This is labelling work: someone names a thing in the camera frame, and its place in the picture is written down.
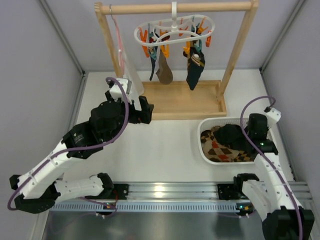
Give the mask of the brown striped sock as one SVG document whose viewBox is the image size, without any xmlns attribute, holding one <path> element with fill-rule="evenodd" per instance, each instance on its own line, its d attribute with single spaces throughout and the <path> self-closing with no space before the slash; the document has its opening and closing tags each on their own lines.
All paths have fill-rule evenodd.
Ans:
<svg viewBox="0 0 320 240">
<path fill-rule="evenodd" d="M 162 50 L 159 53 L 158 70 L 156 75 L 159 82 L 163 85 L 169 85 L 173 81 L 173 73 Z"/>
</svg>

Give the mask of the white plastic clip hanger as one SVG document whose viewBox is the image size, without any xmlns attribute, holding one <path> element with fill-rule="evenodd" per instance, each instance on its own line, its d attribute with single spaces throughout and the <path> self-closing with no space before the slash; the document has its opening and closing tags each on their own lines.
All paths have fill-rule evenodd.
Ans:
<svg viewBox="0 0 320 240">
<path fill-rule="evenodd" d="M 186 44 L 187 47 L 201 49 L 211 41 L 214 30 L 215 23 L 208 16 L 192 14 L 178 17 L 178 5 L 172 2 L 171 18 L 142 23 L 135 28 L 133 35 L 143 47 Z"/>
</svg>

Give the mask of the dark navy sock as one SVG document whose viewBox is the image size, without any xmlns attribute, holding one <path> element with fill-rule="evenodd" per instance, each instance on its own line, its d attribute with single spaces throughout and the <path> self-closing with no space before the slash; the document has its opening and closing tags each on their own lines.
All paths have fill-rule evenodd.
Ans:
<svg viewBox="0 0 320 240">
<path fill-rule="evenodd" d="M 158 37 L 157 34 L 149 32 L 148 33 L 149 43 L 154 43 L 157 40 L 156 37 Z M 148 49 L 148 53 L 151 61 L 151 73 L 150 73 L 149 80 L 152 81 L 154 72 L 155 72 L 155 67 L 156 67 L 158 46 L 149 46 L 147 49 Z"/>
</svg>

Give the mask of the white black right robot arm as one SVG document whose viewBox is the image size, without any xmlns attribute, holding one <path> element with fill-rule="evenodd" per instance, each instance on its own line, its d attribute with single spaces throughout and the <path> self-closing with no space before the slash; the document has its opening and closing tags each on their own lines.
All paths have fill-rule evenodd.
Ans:
<svg viewBox="0 0 320 240">
<path fill-rule="evenodd" d="M 315 216 L 294 195 L 280 164 L 275 143 L 267 138 L 267 116 L 252 113 L 244 128 L 249 153 L 261 176 L 240 173 L 233 178 L 234 188 L 246 196 L 262 221 L 266 240 L 307 240 Z"/>
</svg>

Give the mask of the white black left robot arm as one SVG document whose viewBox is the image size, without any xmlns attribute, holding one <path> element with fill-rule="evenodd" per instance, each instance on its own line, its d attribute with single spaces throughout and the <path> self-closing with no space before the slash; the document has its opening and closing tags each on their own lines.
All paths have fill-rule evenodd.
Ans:
<svg viewBox="0 0 320 240">
<path fill-rule="evenodd" d="M 115 187 L 107 173 L 81 180 L 59 179 L 73 165 L 114 142 L 127 124 L 151 122 L 154 105 L 145 96 L 139 96 L 141 110 L 136 110 L 134 104 L 115 99 L 108 91 L 105 95 L 107 100 L 91 110 L 87 121 L 74 125 L 41 163 L 28 173 L 10 177 L 14 194 L 9 201 L 14 202 L 15 210 L 39 214 L 66 200 L 104 200 L 112 194 Z"/>
</svg>

